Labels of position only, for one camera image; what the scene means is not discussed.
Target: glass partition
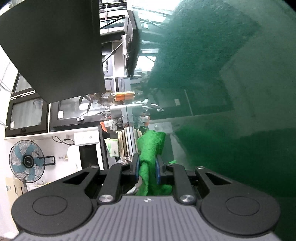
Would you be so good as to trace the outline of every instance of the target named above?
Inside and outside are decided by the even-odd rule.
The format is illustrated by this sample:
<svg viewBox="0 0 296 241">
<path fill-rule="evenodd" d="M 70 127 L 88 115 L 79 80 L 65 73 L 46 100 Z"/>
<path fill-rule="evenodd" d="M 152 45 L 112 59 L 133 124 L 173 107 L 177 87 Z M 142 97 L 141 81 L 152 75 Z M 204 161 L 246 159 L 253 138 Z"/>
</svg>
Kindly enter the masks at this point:
<svg viewBox="0 0 296 241">
<path fill-rule="evenodd" d="M 126 104 L 149 107 L 138 114 L 147 128 L 166 132 L 163 159 L 272 195 L 275 233 L 294 240 L 295 11 L 281 0 L 131 2 L 142 27 L 138 79 L 118 84 L 135 91 Z"/>
</svg>

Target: electrical cord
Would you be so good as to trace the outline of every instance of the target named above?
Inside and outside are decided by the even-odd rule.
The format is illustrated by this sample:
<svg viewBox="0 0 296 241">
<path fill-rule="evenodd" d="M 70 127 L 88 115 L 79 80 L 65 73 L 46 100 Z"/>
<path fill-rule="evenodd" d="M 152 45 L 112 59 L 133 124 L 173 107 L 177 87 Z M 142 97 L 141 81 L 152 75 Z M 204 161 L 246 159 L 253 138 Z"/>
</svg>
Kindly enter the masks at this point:
<svg viewBox="0 0 296 241">
<path fill-rule="evenodd" d="M 67 138 L 64 138 L 64 141 L 72 141 L 73 142 L 73 144 L 70 144 L 70 143 L 66 143 L 66 142 L 64 142 L 64 141 L 62 141 L 60 138 L 58 138 L 57 136 L 55 136 L 57 139 L 59 139 L 60 140 L 60 142 L 59 141 L 56 141 L 55 139 L 54 139 L 54 137 L 52 137 L 52 139 L 53 139 L 53 141 L 55 141 L 55 142 L 57 142 L 57 143 L 62 143 L 62 144 L 66 144 L 66 145 L 68 145 L 68 146 L 73 146 L 74 145 L 74 141 L 73 140 L 71 140 L 71 139 L 67 139 Z"/>
<path fill-rule="evenodd" d="M 119 44 L 119 46 L 116 49 L 114 49 L 106 59 L 104 59 L 103 63 L 105 63 L 113 54 L 115 54 L 121 45 L 122 45 L 122 43 Z"/>
</svg>

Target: black panel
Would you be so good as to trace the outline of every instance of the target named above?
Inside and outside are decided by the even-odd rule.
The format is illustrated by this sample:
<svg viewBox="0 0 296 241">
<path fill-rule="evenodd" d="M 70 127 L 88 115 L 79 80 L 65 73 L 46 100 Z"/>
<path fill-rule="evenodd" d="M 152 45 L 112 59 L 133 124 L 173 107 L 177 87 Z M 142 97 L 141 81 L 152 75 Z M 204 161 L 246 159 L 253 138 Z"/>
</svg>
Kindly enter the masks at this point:
<svg viewBox="0 0 296 241">
<path fill-rule="evenodd" d="M 103 167 L 104 167 L 104 170 L 106 170 L 106 169 L 109 169 L 109 163 L 108 163 L 107 147 L 104 139 L 110 138 L 110 134 L 103 131 L 101 125 L 98 125 L 98 129 L 99 129 Z"/>
<path fill-rule="evenodd" d="M 99 165 L 95 144 L 79 146 L 79 153 L 82 169 Z"/>
<path fill-rule="evenodd" d="M 0 44 L 52 103 L 105 90 L 98 29 L 96 0 L 26 0 L 0 17 Z"/>
</svg>

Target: fan guard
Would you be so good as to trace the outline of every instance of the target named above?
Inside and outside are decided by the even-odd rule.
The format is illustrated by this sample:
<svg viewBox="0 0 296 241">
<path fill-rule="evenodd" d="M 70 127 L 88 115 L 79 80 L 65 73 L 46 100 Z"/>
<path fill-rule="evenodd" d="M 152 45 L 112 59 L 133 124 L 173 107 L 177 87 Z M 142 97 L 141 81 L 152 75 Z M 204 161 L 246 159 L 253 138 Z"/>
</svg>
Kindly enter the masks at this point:
<svg viewBox="0 0 296 241">
<path fill-rule="evenodd" d="M 29 140 L 14 144 L 9 154 L 9 165 L 13 174 L 26 183 L 41 178 L 45 169 L 45 159 L 40 147 Z"/>
</svg>

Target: green cloth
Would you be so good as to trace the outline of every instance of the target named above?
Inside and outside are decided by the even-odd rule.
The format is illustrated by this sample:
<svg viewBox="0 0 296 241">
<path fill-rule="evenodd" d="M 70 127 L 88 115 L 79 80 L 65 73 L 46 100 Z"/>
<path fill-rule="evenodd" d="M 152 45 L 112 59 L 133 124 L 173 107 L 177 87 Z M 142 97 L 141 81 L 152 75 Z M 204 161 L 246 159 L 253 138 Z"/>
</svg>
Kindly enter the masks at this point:
<svg viewBox="0 0 296 241">
<path fill-rule="evenodd" d="M 281 240 L 296 237 L 296 129 L 256 132 L 238 139 L 227 136 L 230 126 L 206 128 L 183 125 L 175 132 L 184 151 L 186 170 L 206 168 L 266 192 L 281 206 L 275 234 Z"/>
<path fill-rule="evenodd" d="M 137 140 L 140 154 L 139 175 L 142 184 L 139 187 L 137 196 L 159 196 L 172 193 L 172 186 L 158 185 L 156 183 L 156 156 L 161 154 L 165 140 L 164 132 L 147 130 L 146 133 Z"/>
</svg>

